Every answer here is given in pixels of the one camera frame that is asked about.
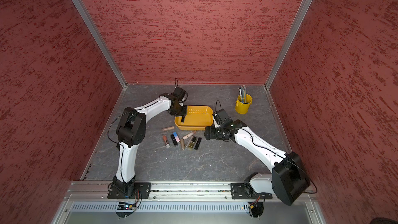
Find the black lipstick short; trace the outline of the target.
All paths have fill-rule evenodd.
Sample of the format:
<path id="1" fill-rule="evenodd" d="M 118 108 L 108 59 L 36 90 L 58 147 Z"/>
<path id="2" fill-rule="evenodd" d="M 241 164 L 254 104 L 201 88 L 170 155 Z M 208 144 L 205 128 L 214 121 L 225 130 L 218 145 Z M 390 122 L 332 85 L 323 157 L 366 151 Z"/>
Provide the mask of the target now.
<path id="1" fill-rule="evenodd" d="M 198 150 L 198 149 L 199 149 L 199 146 L 200 146 L 201 141 L 202 141 L 202 138 L 198 138 L 198 140 L 197 140 L 197 142 L 196 142 L 196 144 L 195 144 L 195 147 L 194 147 L 195 150 Z"/>

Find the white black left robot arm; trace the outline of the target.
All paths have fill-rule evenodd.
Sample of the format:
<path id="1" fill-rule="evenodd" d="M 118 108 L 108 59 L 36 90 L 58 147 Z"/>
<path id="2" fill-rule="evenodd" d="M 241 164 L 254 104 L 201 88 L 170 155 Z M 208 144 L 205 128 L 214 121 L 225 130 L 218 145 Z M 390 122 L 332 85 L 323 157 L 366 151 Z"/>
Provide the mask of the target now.
<path id="1" fill-rule="evenodd" d="M 143 106 L 125 108 L 116 128 L 120 156 L 113 186 L 119 191 L 129 196 L 134 190 L 136 155 L 145 138 L 147 122 L 162 112 L 174 117 L 185 116 L 187 106 L 184 102 L 187 97 L 184 91 L 164 93 Z"/>

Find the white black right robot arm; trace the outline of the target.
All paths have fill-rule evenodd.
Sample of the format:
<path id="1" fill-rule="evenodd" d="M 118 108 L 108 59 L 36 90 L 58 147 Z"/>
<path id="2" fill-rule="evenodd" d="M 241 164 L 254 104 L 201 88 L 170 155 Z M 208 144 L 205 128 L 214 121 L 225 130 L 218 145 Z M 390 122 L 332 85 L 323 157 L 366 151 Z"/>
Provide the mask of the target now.
<path id="1" fill-rule="evenodd" d="M 271 175 L 257 173 L 249 178 L 248 189 L 256 194 L 273 194 L 282 203 L 292 205 L 311 185 L 297 153 L 286 153 L 272 146 L 240 120 L 206 127 L 204 136 L 207 140 L 232 141 L 250 151 L 268 168 Z"/>

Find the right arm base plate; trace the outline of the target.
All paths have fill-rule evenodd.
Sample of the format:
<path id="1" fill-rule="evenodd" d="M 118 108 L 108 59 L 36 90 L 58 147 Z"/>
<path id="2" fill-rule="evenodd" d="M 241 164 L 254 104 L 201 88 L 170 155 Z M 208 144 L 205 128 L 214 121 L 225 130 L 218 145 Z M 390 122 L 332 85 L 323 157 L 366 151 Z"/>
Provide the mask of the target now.
<path id="1" fill-rule="evenodd" d="M 231 183 L 231 196 L 233 200 L 271 200 L 272 194 L 256 193 L 249 184 Z"/>

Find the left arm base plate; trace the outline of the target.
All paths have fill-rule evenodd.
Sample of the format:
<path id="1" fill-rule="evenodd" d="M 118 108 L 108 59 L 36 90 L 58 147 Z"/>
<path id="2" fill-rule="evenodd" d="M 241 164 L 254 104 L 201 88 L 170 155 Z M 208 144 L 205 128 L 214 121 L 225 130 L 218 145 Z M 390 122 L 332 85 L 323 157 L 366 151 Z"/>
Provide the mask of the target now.
<path id="1" fill-rule="evenodd" d="M 151 183 L 133 183 L 127 185 L 118 185 L 110 183 L 108 186 L 108 199 L 148 199 L 151 191 Z"/>

